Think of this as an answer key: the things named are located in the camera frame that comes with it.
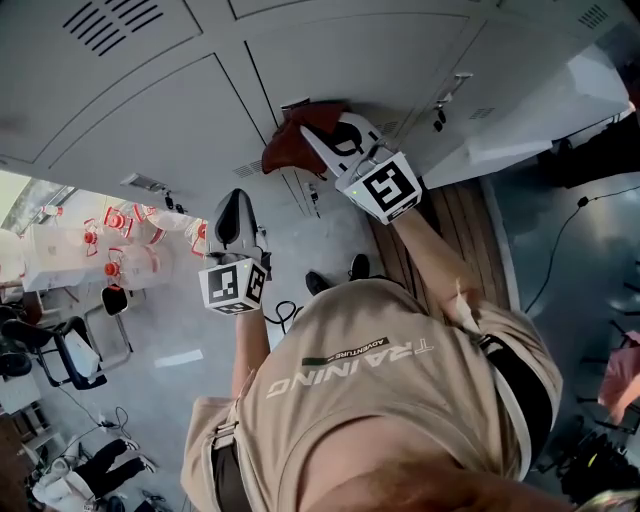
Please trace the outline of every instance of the black shoe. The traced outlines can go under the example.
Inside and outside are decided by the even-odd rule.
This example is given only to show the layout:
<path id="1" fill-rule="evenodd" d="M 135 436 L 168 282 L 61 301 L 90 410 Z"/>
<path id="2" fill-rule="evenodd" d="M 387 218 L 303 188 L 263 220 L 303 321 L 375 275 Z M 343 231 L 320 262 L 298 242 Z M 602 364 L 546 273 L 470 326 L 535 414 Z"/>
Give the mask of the black shoe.
<path id="1" fill-rule="evenodd" d="M 313 296 L 331 288 L 331 285 L 317 272 L 308 272 L 304 280 L 307 283 L 307 290 Z"/>
<path id="2" fill-rule="evenodd" d="M 351 262 L 351 270 L 349 270 L 349 281 L 357 279 L 367 279 L 369 277 L 369 258 L 364 254 L 357 254 Z"/>

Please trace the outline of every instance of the red cloth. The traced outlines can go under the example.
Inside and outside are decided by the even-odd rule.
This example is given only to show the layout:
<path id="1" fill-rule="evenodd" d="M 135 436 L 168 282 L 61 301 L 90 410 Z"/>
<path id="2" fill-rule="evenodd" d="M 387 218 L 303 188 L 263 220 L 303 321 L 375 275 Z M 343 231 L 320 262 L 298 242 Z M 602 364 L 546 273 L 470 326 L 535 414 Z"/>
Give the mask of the red cloth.
<path id="1" fill-rule="evenodd" d="M 301 125 L 311 125 L 326 133 L 333 133 L 344 103 L 311 103 L 290 110 L 285 122 L 273 135 L 262 152 L 262 172 L 269 174 L 282 167 L 298 167 L 314 174 L 322 174 L 327 166 L 300 133 Z"/>

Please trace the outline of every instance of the cabinet handle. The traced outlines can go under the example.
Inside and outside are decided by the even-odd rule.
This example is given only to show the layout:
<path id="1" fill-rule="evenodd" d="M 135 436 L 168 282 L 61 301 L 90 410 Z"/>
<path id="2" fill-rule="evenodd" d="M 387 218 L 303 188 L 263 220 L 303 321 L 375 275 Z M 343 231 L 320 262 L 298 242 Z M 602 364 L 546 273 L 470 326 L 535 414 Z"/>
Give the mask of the cabinet handle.
<path id="1" fill-rule="evenodd" d="M 436 105 L 434 108 L 442 108 L 447 103 L 453 101 L 453 96 L 458 92 L 458 89 L 463 86 L 463 84 L 469 80 L 473 76 L 473 73 L 456 73 L 453 77 L 453 83 L 448 89 L 442 91 L 439 96 L 440 99 L 436 100 Z"/>

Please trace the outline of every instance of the cabinet door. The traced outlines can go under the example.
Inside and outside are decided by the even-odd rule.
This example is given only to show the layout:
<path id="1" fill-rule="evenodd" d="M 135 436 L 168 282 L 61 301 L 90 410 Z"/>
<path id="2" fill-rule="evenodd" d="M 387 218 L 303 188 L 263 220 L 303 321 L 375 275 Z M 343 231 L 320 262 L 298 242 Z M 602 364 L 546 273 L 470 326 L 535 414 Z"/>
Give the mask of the cabinet door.
<path id="1" fill-rule="evenodd" d="M 541 27 L 489 21 L 403 141 L 414 171 L 429 172 L 469 137 L 508 114 L 582 46 L 572 36 Z M 433 107 L 451 90 L 457 73 L 473 76 L 445 104 L 446 122 L 437 131 L 434 123 L 442 121 Z"/>
<path id="2" fill-rule="evenodd" d="M 229 4 L 233 8 L 234 14 L 238 18 L 243 18 L 256 12 L 303 1 L 305 0 L 229 0 Z"/>
<path id="3" fill-rule="evenodd" d="M 210 217 L 232 189 L 251 197 L 258 222 L 300 209 L 282 175 L 261 173 L 264 142 L 217 59 L 200 60 L 131 98 L 73 145 L 49 179 L 162 205 L 121 186 L 133 173 L 166 184 L 189 213 Z"/>
<path id="4" fill-rule="evenodd" d="M 271 108 L 344 100 L 393 135 L 424 95 L 467 18 L 353 16 L 293 26 L 248 42 Z"/>
<path id="5" fill-rule="evenodd" d="M 0 154 L 35 161 L 111 85 L 199 33 L 178 0 L 0 2 Z"/>

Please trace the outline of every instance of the person in black pants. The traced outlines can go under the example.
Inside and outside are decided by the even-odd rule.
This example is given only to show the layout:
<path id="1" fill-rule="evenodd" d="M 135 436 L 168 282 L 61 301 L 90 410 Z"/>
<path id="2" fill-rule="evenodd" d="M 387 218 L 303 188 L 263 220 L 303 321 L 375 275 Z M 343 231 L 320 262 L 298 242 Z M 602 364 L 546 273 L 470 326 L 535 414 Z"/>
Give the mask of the person in black pants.
<path id="1" fill-rule="evenodd" d="M 81 512 L 87 504 L 115 491 L 141 471 L 156 472 L 153 463 L 143 455 L 109 471 L 119 455 L 139 449 L 135 441 L 120 437 L 74 470 L 70 469 L 66 456 L 59 457 L 51 464 L 51 471 L 34 485 L 33 497 L 59 512 Z"/>
<path id="2" fill-rule="evenodd" d="M 141 471 L 155 473 L 155 466 L 143 455 L 139 455 L 135 459 L 131 459 L 116 469 L 109 471 L 109 468 L 119 455 L 122 455 L 127 450 L 137 451 L 139 449 L 138 443 L 121 437 L 98 450 L 93 458 L 76 467 L 74 471 L 86 482 L 95 498 L 101 498 L 105 494 L 115 491 Z"/>

